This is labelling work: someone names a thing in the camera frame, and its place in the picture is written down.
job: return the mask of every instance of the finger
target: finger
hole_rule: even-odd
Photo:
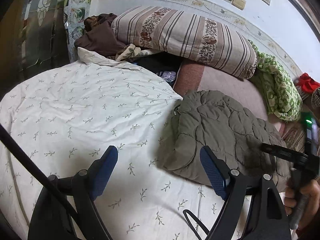
[[[285,196],[287,198],[294,198],[294,190],[292,188],[287,187],[285,189]]]
[[[287,185],[288,187],[291,187],[291,186],[292,186],[292,179],[291,179],[291,178],[287,180],[286,185]]]
[[[287,207],[295,207],[295,205],[297,204],[297,201],[293,198],[284,198],[284,205]]]
[[[311,180],[306,186],[300,189],[304,195],[309,194],[311,197],[320,198],[320,185],[316,180]]]
[[[310,197],[308,205],[299,223],[299,229],[306,227],[314,218],[319,209],[319,198]]]
[[[292,213],[292,208],[284,206],[284,210],[288,216]]]

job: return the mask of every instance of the black cable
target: black cable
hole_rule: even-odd
[[[208,228],[206,228],[206,226],[188,209],[185,209],[183,212],[182,212],[187,220],[187,223],[189,225],[189,227],[191,228],[191,230],[195,233],[196,237],[199,239],[199,240],[202,240],[201,237],[199,236],[197,230],[193,227],[193,225],[191,224],[190,222],[190,219],[188,218],[187,214],[189,214],[191,216],[191,218],[201,227],[201,229],[205,232],[206,235],[209,234],[209,230]]]
[[[19,145],[13,140],[9,133],[0,124],[0,141],[7,147],[7,149],[17,158],[17,160],[34,176],[66,209],[73,220],[77,223],[80,228],[80,222],[78,218],[78,213],[71,206],[69,201],[64,197],[64,195],[54,187],[54,185],[49,181],[46,175],[33,163],[32,160],[25,154],[25,152],[19,147]]]

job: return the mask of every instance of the striped pillow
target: striped pillow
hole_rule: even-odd
[[[167,51],[249,79],[256,54],[237,31],[203,16],[164,7],[139,6],[119,15],[111,25],[118,40]]]

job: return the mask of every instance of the green floral blanket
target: green floral blanket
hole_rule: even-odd
[[[285,121],[300,119],[302,99],[287,71],[277,62],[276,57],[258,51],[256,71],[250,81],[260,90],[267,104],[268,113],[274,113]]]

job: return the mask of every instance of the black pole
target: black pole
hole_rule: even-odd
[[[13,140],[10,134],[4,129],[0,124],[0,141],[7,147],[7,149],[17,158],[17,160],[34,176],[55,198],[60,202],[60,204],[66,209],[73,220],[77,223],[80,228],[78,213],[65,199],[63,194],[54,187],[54,185],[49,181],[46,175],[33,163],[32,160],[25,154],[25,152],[19,147],[19,145]]]

